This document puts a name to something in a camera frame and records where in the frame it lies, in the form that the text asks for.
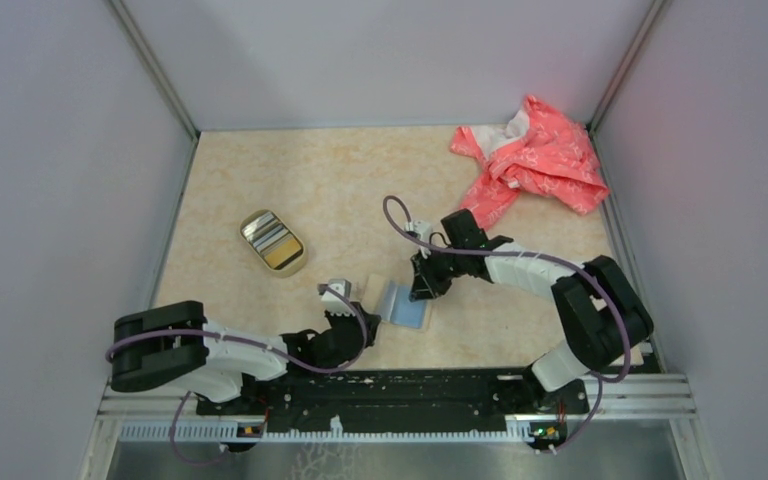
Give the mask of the beige card holder wallet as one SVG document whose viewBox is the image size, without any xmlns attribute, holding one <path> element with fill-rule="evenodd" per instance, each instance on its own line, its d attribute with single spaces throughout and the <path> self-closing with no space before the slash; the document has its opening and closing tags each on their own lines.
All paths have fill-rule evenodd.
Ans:
<svg viewBox="0 0 768 480">
<path fill-rule="evenodd" d="M 431 321 L 429 300 L 411 300 L 410 287 L 378 274 L 367 277 L 360 303 L 383 323 L 411 331 L 425 331 Z"/>
</svg>

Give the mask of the beige tray of cards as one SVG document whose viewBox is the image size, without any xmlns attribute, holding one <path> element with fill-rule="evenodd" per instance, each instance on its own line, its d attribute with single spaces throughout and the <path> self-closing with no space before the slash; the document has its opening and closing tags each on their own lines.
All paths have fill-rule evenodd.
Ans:
<svg viewBox="0 0 768 480">
<path fill-rule="evenodd" d="M 304 242 L 273 210 L 252 212 L 241 222 L 239 234 L 267 271 L 279 278 L 292 276 L 307 264 Z"/>
</svg>

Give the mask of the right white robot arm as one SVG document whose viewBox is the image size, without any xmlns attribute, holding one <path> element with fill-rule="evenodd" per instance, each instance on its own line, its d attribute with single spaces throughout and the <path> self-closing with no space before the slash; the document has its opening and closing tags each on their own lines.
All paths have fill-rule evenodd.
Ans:
<svg viewBox="0 0 768 480">
<path fill-rule="evenodd" d="M 432 244 L 433 228 L 412 220 L 405 234 L 418 252 L 409 297 L 433 300 L 454 279 L 471 276 L 495 285 L 516 287 L 550 301 L 564 339 L 527 369 L 523 398 L 536 412 L 550 411 L 568 383 L 597 373 L 616 360 L 630 364 L 630 350 L 653 333 L 652 318 L 617 262 L 608 256 L 576 264 L 528 251 L 510 237 L 488 237 L 473 214 L 462 209 L 442 220 L 449 244 Z"/>
</svg>

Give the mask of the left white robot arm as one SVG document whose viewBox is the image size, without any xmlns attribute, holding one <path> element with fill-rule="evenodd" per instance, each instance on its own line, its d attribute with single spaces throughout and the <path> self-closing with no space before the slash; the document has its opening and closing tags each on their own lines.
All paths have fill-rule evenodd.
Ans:
<svg viewBox="0 0 768 480">
<path fill-rule="evenodd" d="M 110 387 L 119 393 L 175 387 L 248 413 L 260 399 L 256 382 L 341 372 L 373 346 L 379 315 L 358 302 L 324 315 L 329 327 L 322 332 L 277 337 L 226 328 L 209 320 L 203 304 L 193 300 L 124 316 L 114 323 L 114 342 L 106 353 Z"/>
</svg>

